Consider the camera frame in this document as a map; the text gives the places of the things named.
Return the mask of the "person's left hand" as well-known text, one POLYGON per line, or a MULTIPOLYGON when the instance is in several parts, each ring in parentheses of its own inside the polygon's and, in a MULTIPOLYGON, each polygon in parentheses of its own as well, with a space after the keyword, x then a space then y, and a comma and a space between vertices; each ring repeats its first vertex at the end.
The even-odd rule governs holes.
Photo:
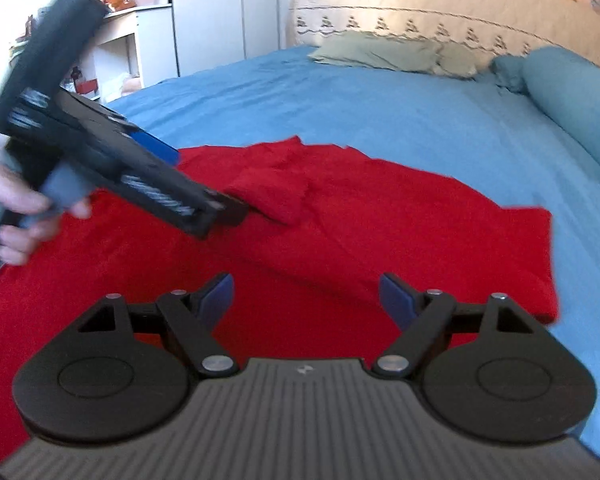
MULTIPOLYGON (((12 170, 0 164, 0 205, 17 214, 42 214, 50 201, 33 191, 12 170)), ((51 240, 59 231, 59 217, 47 218, 30 228, 0 227, 0 262, 23 266, 38 247, 51 240)))

